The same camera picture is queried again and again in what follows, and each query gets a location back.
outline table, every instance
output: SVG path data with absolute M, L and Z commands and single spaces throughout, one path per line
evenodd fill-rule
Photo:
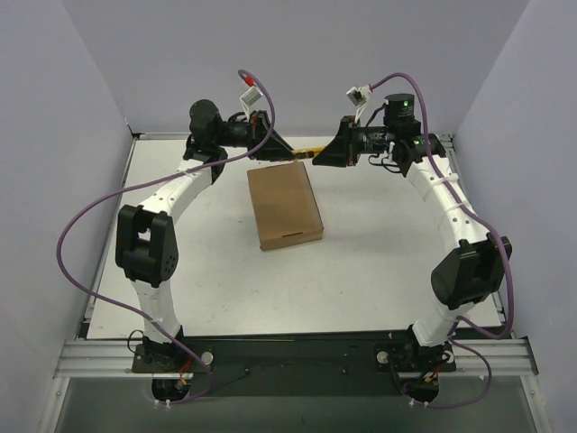
M 293 137 L 294 147 L 331 137 Z M 174 172 L 184 140 L 140 140 L 126 185 Z M 240 150 L 229 150 L 230 155 Z M 427 312 L 430 273 L 445 257 L 441 235 L 413 187 L 372 167 L 313 167 L 306 162 L 325 226 L 322 241 L 262 252 L 246 171 L 270 165 L 241 160 L 192 203 L 176 226 L 179 265 L 175 311 L 188 336 L 293 334 L 405 329 Z M 122 197 L 136 205 L 154 187 Z M 136 293 L 105 254 L 98 291 L 138 306 Z M 471 312 L 483 327 L 500 325 L 492 297 Z M 97 300 L 87 338 L 126 338 L 142 318 Z

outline gray wall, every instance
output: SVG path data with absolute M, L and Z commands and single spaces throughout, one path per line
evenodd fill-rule
M 423 87 L 433 128 L 456 131 L 526 4 L 64 0 L 134 131 L 186 132 L 201 97 L 239 111 L 246 68 L 273 95 L 279 131 L 296 135 L 335 134 L 353 113 L 344 92 L 397 70 Z
M 577 3 L 532 0 L 457 134 L 477 210 L 513 243 L 529 335 L 556 431 L 575 431 Z
M 54 259 L 60 230 L 119 184 L 131 136 L 60 0 L 3 2 L 0 13 L 0 425 L 35 431 L 62 342 L 85 297 Z M 112 208 L 66 244 L 93 278 Z

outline bolt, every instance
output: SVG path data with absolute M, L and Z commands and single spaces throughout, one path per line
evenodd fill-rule
M 210 352 L 204 352 L 201 356 L 200 359 L 202 360 L 203 363 L 205 363 L 206 365 L 210 365 L 213 363 L 215 357 L 213 356 L 213 354 L 211 354 Z
M 379 364 L 386 364 L 389 362 L 389 354 L 384 350 L 377 353 L 377 362 Z

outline purple cable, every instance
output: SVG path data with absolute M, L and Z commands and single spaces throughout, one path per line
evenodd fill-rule
M 415 90 L 415 93 L 417 94 L 418 103 L 421 105 L 421 117 L 423 120 L 423 134 L 425 136 L 426 156 L 428 157 L 428 160 L 431 163 L 431 166 L 433 167 L 433 170 L 435 171 L 435 173 L 439 177 L 439 179 L 444 179 L 443 173 L 439 170 L 439 167 L 436 165 L 435 159 L 433 158 L 433 154 L 431 153 L 431 143 L 429 142 L 429 123 L 428 123 L 428 118 L 426 115 L 425 99 L 423 98 L 423 94 L 422 94 L 421 89 L 419 88 L 417 82 L 412 77 L 410 77 L 408 74 L 405 74 L 403 72 L 395 72 L 395 73 L 390 74 L 387 77 L 383 78 L 381 81 L 377 82 L 376 84 L 370 85 L 370 89 L 372 91 L 375 88 L 378 88 L 382 84 L 386 83 L 390 79 L 396 78 L 396 77 L 401 77 L 401 78 L 404 78 L 406 81 L 408 81 L 409 84 Z M 453 185 L 451 185 L 449 182 L 444 182 L 444 185 L 449 190 L 449 192 L 451 193 L 451 195 L 453 196 L 453 198 L 457 202 L 457 204 L 461 205 L 463 203 L 463 201 L 459 197 L 459 194 L 457 194 L 457 191 L 454 190 Z M 479 216 L 473 214 L 471 212 L 471 210 L 469 210 L 469 208 L 467 208 L 466 206 L 461 206 L 461 209 L 463 210 L 463 212 L 466 216 L 468 216 L 470 219 L 472 219 L 473 221 L 476 221 L 477 223 L 484 226 L 487 230 L 489 230 L 489 232 L 493 236 L 493 239 L 495 240 L 495 244 L 497 244 L 497 249 L 499 250 L 501 262 L 503 263 L 503 270 L 505 271 L 505 281 L 507 283 L 508 320 L 507 320 L 507 323 L 505 324 L 505 329 L 503 329 L 503 332 L 498 334 L 498 335 L 492 334 L 491 332 L 489 332 L 486 329 L 483 329 L 482 327 L 474 324 L 468 318 L 465 318 L 463 316 L 458 316 L 457 322 L 462 320 L 463 322 L 465 322 L 467 325 L 469 325 L 470 327 L 472 327 L 476 331 L 480 332 L 481 334 L 483 334 L 487 338 L 491 338 L 493 340 L 502 340 L 502 339 L 508 338 L 511 335 L 511 330 L 513 329 L 513 321 L 515 319 L 515 297 L 513 294 L 513 276 L 511 274 L 511 268 L 510 268 L 509 263 L 508 263 L 508 257 L 507 257 L 507 252 L 505 251 L 505 245 L 503 244 L 503 241 L 501 241 L 501 236 L 499 235 L 499 233 L 497 232 L 497 229 L 495 227 L 493 227 L 491 224 L 489 224 L 487 221 L 480 218 Z
M 474 404 L 478 401 L 481 401 L 489 393 L 490 386 L 493 383 L 493 371 L 490 369 L 489 361 L 487 361 L 487 358 L 485 358 L 483 355 L 481 355 L 475 349 L 468 347 L 467 345 L 462 345 L 461 343 L 457 343 L 452 338 L 449 338 L 449 342 L 451 342 L 452 345 L 456 345 L 457 347 L 460 347 L 461 349 L 467 350 L 467 351 L 477 355 L 485 363 L 485 365 L 487 366 L 487 384 L 485 385 L 485 388 L 483 388 L 483 391 L 477 397 L 470 399 L 470 400 L 460 401 L 458 403 L 428 403 L 428 404 L 424 404 L 422 401 L 415 400 L 412 397 L 410 397 L 410 395 L 407 395 L 407 384 L 405 383 L 403 385 L 403 388 L 402 388 L 403 393 L 405 393 L 405 395 L 407 395 L 407 397 L 411 398 L 411 400 L 417 406 L 423 406 L 423 407 L 426 407 L 427 409 L 457 409 L 457 408 L 462 408 L 463 406 L 469 406 L 469 405 Z
M 64 244 L 64 239 L 66 238 L 67 234 L 69 233 L 70 229 L 72 228 L 73 225 L 75 225 L 77 223 L 77 221 L 86 214 L 86 212 L 88 212 L 90 209 L 92 209 L 93 207 L 99 205 L 100 203 L 102 203 L 103 201 L 108 200 L 109 198 L 112 197 L 116 197 L 119 196 L 121 194 L 124 194 L 125 192 L 131 192 L 131 191 L 135 191 L 137 189 L 143 189 L 143 188 L 148 188 L 151 187 L 153 185 L 158 185 L 159 183 L 162 182 L 166 182 L 168 180 L 173 180 L 176 178 L 179 178 L 181 176 L 185 176 L 186 174 L 189 173 L 193 173 L 195 171 L 198 170 L 202 170 L 202 169 L 206 169 L 209 167 L 215 167 L 217 165 L 223 165 L 226 164 L 227 162 L 233 162 L 233 161 L 238 161 L 242 158 L 246 158 L 249 157 L 251 155 L 253 155 L 255 152 L 257 152 L 266 142 L 267 140 L 269 140 L 270 136 L 272 135 L 272 132 L 274 130 L 274 124 L 275 124 L 275 111 L 274 111 L 274 105 L 272 104 L 272 99 L 270 98 L 269 92 L 267 91 L 266 87 L 264 87 L 262 85 L 262 83 L 253 76 L 253 74 L 251 74 L 249 71 L 244 70 L 244 69 L 239 69 L 238 71 L 238 75 L 243 79 L 246 80 L 247 78 L 250 78 L 254 81 L 254 83 L 256 83 L 256 85 L 258 86 L 258 88 L 261 90 L 262 94 L 264 95 L 264 97 L 267 99 L 267 102 L 269 103 L 269 107 L 270 107 L 270 127 L 269 130 L 267 131 L 267 133 L 264 135 L 264 138 L 261 140 L 260 143 L 258 143 L 255 147 L 253 147 L 252 149 L 250 149 L 248 152 L 245 152 L 241 155 L 238 156 L 234 156 L 233 158 L 228 158 L 227 160 L 222 160 L 222 161 L 214 161 L 214 162 L 209 162 L 207 164 L 204 165 L 200 165 L 198 167 L 195 167 L 193 169 L 189 169 L 186 171 L 181 171 L 178 173 L 174 173 L 171 174 L 169 176 L 166 176 L 164 178 L 160 178 L 160 179 L 156 179 L 156 180 L 151 180 L 150 182 L 146 182 L 146 183 L 141 183 L 140 185 L 134 185 L 131 187 L 126 187 L 126 188 L 122 188 L 119 189 L 116 192 L 112 192 L 110 194 L 107 194 L 101 198 L 98 198 L 97 200 L 93 201 L 92 203 L 90 203 L 89 205 L 87 205 L 86 207 L 84 207 L 82 210 L 80 210 L 80 212 L 78 212 L 74 217 L 72 217 L 72 219 L 66 224 L 66 226 L 64 227 L 64 230 L 62 230 L 62 233 L 60 234 L 60 237 L 58 239 L 58 242 L 56 244 L 56 261 L 58 262 L 58 266 L 60 268 L 60 270 L 62 271 L 62 274 L 64 274 L 64 276 L 66 277 L 66 279 L 68 281 L 70 281 L 74 286 L 76 286 L 78 289 L 84 291 L 87 295 L 89 296 L 94 296 L 96 299 L 100 299 L 103 300 L 104 302 L 109 302 L 113 305 L 116 305 L 117 307 L 121 307 L 123 309 L 128 309 L 133 313 L 138 314 L 139 316 L 143 317 L 145 320 L 148 320 L 149 322 L 151 322 L 151 324 L 158 329 L 158 331 L 163 334 L 168 340 L 170 340 L 172 343 L 174 343 L 176 346 L 178 346 L 181 350 L 183 350 L 187 355 L 192 356 L 192 358 L 199 363 L 202 368 L 206 371 L 206 373 L 208 374 L 208 378 L 209 378 L 209 384 L 208 387 L 195 394 L 195 395 L 191 395 L 185 399 L 182 399 L 180 401 L 174 401 L 173 404 L 182 404 L 182 403 L 188 403 L 190 401 L 194 401 L 200 397 L 203 397 L 205 395 L 207 395 L 213 388 L 214 386 L 214 377 L 212 372 L 210 371 L 210 368 L 202 361 L 202 359 L 200 359 L 200 356 L 198 356 L 197 354 L 195 354 L 192 350 L 190 350 L 188 347 L 186 347 L 185 345 L 183 345 L 182 343 L 180 343 L 174 336 L 171 336 L 167 331 L 165 331 L 158 323 L 156 323 L 154 321 L 154 319 L 149 316 L 147 313 L 145 313 L 144 311 L 137 309 L 131 305 L 125 304 L 123 302 L 120 302 L 116 299 L 112 299 L 112 298 L 108 298 L 105 295 L 101 295 L 100 293 L 97 293 L 91 289 L 89 289 L 88 287 L 85 287 L 81 282 L 77 281 L 68 271 L 68 269 L 66 268 L 66 266 L 64 265 L 64 262 L 62 260 L 62 245 Z

